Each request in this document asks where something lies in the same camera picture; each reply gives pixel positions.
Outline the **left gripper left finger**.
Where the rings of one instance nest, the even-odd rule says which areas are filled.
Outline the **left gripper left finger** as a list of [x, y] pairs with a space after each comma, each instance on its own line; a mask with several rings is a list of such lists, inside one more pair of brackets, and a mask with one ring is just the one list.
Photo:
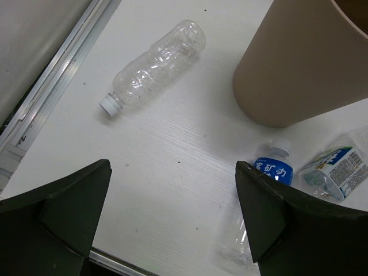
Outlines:
[[91, 275], [112, 169], [98, 160], [1, 201], [1, 275]]

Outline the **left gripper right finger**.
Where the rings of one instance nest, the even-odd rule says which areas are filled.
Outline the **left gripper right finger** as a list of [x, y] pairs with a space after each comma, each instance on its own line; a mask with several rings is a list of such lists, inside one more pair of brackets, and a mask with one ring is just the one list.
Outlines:
[[244, 161], [235, 182], [262, 275], [367, 274], [367, 212], [312, 197]]

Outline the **blue label plastic bottle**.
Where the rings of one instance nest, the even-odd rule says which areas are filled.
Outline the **blue label plastic bottle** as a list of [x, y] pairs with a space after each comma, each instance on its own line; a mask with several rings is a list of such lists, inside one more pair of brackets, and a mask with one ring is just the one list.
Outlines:
[[[274, 138], [267, 150], [254, 160], [253, 166], [273, 180], [290, 186], [294, 174], [289, 162], [290, 148], [290, 141], [284, 138]], [[225, 217], [218, 251], [227, 263], [249, 270], [257, 268], [252, 261], [237, 193], [233, 196], [229, 213]]]

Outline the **green label clear bottle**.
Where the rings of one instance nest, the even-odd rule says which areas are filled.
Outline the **green label clear bottle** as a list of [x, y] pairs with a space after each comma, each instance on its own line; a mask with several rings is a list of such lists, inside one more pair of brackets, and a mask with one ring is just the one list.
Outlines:
[[343, 202], [367, 179], [367, 127], [336, 136], [299, 172], [298, 179], [306, 193]]

